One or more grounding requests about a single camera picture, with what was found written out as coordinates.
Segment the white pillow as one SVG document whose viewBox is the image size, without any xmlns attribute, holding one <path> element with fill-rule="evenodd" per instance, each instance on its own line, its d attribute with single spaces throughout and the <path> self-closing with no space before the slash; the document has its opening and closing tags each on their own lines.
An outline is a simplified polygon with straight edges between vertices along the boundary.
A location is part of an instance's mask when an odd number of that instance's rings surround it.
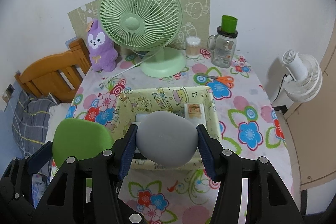
<svg viewBox="0 0 336 224">
<path fill-rule="evenodd" d="M 61 103 L 49 108 L 50 118 L 45 142 L 53 141 L 55 131 L 60 122 L 66 118 L 70 106 L 69 103 Z"/>
</svg>

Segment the yellow cartoon storage box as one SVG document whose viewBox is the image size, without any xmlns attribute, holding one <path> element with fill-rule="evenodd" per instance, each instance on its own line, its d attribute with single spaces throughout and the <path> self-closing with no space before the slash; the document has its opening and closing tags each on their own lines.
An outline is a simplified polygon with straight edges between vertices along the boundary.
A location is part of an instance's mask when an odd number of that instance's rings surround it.
<svg viewBox="0 0 336 224">
<path fill-rule="evenodd" d="M 209 87 L 181 86 L 168 88 L 136 89 L 131 92 L 123 91 L 116 102 L 111 125 L 114 140 L 125 136 L 128 128 L 140 122 L 147 114 L 155 111 L 168 111 L 185 118 L 184 105 L 186 103 L 202 103 L 205 108 L 206 130 L 210 137 L 219 139 L 221 131 L 215 107 L 215 100 Z M 131 163 L 134 169 L 200 169 L 203 164 L 201 156 L 196 150 L 193 158 L 178 168 L 166 168 L 144 157 L 135 149 Z"/>
</svg>

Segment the beige cartoon wall poster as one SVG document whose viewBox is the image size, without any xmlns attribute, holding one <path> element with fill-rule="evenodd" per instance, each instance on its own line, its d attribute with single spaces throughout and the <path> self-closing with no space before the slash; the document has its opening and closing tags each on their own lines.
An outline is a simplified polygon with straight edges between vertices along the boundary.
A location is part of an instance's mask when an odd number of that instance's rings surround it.
<svg viewBox="0 0 336 224">
<path fill-rule="evenodd" d="M 205 47 L 210 28 L 210 0 L 180 0 L 180 2 L 183 22 L 175 40 L 169 46 L 184 50 L 186 39 L 196 36 L 200 38 L 201 46 Z M 98 18 L 99 5 L 100 1 L 95 0 L 68 12 L 72 28 L 78 38 L 87 39 L 88 23 Z"/>
</svg>

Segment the white remote control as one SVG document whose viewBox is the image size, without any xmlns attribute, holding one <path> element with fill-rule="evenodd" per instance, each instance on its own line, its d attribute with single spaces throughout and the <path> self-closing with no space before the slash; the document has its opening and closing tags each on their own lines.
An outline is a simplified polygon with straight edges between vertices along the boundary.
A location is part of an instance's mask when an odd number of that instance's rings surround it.
<svg viewBox="0 0 336 224">
<path fill-rule="evenodd" d="M 202 124 L 206 127 L 205 108 L 202 103 L 186 103 L 184 105 L 185 119 L 195 127 Z"/>
</svg>

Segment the purple plush bunny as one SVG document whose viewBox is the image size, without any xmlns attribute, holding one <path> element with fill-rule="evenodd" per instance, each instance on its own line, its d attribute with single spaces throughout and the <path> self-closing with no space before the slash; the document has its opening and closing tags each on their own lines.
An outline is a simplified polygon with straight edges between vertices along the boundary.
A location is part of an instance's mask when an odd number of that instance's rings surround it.
<svg viewBox="0 0 336 224">
<path fill-rule="evenodd" d="M 116 68 L 118 52 L 114 48 L 114 42 L 101 28 L 98 19 L 88 24 L 87 43 L 93 71 L 111 72 Z"/>
</svg>

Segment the cotton swab container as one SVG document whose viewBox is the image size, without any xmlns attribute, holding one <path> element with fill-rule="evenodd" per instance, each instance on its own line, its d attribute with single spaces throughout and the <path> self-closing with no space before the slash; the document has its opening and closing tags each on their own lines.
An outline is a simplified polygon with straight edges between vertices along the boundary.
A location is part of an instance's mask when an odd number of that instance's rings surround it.
<svg viewBox="0 0 336 224">
<path fill-rule="evenodd" d="M 201 39 L 196 36 L 186 38 L 186 55 L 191 59 L 196 59 L 200 55 Z"/>
</svg>

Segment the white oval case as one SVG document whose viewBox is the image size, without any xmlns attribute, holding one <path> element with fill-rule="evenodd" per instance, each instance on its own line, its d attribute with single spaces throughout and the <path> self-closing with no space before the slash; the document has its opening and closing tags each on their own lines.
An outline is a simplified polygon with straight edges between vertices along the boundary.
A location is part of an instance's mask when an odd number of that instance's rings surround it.
<svg viewBox="0 0 336 224">
<path fill-rule="evenodd" d="M 136 125 L 136 146 L 147 159 L 166 168 L 178 168 L 195 155 L 198 132 L 187 119 L 168 111 L 155 111 Z"/>
</svg>

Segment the grey plaid blanket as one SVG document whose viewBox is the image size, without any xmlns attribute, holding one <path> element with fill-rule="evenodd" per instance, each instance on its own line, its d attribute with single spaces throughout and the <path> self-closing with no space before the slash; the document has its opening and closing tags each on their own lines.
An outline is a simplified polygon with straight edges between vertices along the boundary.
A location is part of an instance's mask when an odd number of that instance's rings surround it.
<svg viewBox="0 0 336 224">
<path fill-rule="evenodd" d="M 38 98 L 27 92 L 20 92 L 14 110 L 12 132 L 23 156 L 33 155 L 44 145 L 51 116 L 50 108 L 57 103 L 58 100 L 52 94 Z"/>
</svg>

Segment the orange handled scissors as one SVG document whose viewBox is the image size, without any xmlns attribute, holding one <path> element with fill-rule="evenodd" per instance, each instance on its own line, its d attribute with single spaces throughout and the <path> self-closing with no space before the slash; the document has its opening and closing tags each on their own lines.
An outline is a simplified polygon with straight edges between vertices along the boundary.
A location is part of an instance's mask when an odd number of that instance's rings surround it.
<svg viewBox="0 0 336 224">
<path fill-rule="evenodd" d="M 220 82 L 220 83 L 224 84 L 228 88 L 234 87 L 234 78 L 231 77 L 231 76 L 209 76 L 209 75 L 206 75 L 204 73 L 198 73 L 197 76 L 202 76 L 202 77 L 205 77 L 207 79 L 215 80 L 217 82 Z"/>
</svg>

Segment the white patterned cloth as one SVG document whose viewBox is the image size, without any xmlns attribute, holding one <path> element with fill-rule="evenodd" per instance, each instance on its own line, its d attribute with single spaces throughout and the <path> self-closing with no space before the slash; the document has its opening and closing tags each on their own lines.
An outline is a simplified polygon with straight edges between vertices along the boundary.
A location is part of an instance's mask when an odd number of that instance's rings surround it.
<svg viewBox="0 0 336 224">
<path fill-rule="evenodd" d="M 49 183 L 50 176 L 45 176 L 40 173 L 33 174 L 31 193 L 34 207 L 37 207 L 42 195 L 44 195 L 47 187 L 49 186 Z"/>
</svg>

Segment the floral tablecloth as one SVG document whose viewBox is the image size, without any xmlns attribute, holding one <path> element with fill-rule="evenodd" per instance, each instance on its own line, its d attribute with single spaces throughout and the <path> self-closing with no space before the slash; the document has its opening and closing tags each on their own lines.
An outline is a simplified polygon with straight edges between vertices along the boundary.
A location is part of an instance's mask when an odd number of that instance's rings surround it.
<svg viewBox="0 0 336 224">
<path fill-rule="evenodd" d="M 293 188 L 289 153 L 280 122 L 256 73 L 238 52 L 229 68 L 214 66 L 208 50 L 188 59 L 179 73 L 155 79 L 142 73 L 135 55 L 123 56 L 111 73 L 89 71 L 70 103 L 66 118 L 85 119 L 111 132 L 114 108 L 127 90 L 205 86 L 215 100 L 219 140 L 237 155 L 267 157 L 288 189 Z M 202 76 L 231 76 L 234 87 Z M 192 170 L 134 169 L 123 181 L 120 197 L 148 223 L 209 223 L 219 184 L 203 167 Z"/>
</svg>

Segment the glass jar green lid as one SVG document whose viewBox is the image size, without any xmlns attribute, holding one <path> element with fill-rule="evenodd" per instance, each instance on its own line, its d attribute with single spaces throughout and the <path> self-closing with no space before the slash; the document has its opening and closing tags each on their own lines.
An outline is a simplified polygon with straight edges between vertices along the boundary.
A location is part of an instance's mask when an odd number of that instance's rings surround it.
<svg viewBox="0 0 336 224">
<path fill-rule="evenodd" d="M 221 68 L 231 66 L 237 44 L 237 23 L 237 18 L 223 15 L 221 25 L 217 28 L 217 34 L 208 38 L 207 49 L 211 54 L 213 65 Z"/>
</svg>

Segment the green case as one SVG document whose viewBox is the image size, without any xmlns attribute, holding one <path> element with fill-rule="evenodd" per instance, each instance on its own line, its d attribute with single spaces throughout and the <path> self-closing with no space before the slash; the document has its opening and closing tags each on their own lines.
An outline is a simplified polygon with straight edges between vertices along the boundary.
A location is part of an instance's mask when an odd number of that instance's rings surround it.
<svg viewBox="0 0 336 224">
<path fill-rule="evenodd" d="M 113 156 L 114 141 L 109 130 L 95 122 L 84 119 L 66 118 L 56 128 L 52 141 L 52 157 L 57 170 L 68 158 L 88 160 L 101 155 Z"/>
</svg>

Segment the wooden chair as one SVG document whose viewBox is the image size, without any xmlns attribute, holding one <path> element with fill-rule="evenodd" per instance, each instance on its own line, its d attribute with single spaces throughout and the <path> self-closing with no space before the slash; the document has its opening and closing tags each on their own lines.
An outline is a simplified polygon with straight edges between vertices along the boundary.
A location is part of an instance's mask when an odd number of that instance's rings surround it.
<svg viewBox="0 0 336 224">
<path fill-rule="evenodd" d="M 23 73 L 16 73 L 14 77 L 21 88 L 38 98 L 52 94 L 60 102 L 72 102 L 91 62 L 83 39 L 70 42 L 69 47 L 66 52 L 43 57 Z"/>
</svg>

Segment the green desk fan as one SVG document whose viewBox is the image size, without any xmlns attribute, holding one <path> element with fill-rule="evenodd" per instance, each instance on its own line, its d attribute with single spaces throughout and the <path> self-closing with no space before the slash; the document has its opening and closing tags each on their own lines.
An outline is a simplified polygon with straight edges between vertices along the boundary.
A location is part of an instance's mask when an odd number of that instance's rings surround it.
<svg viewBox="0 0 336 224">
<path fill-rule="evenodd" d="M 100 0 L 98 17 L 116 44 L 145 53 L 137 63 L 145 75 L 170 77 L 186 66 L 182 51 L 169 46 L 182 26 L 180 0 Z"/>
</svg>

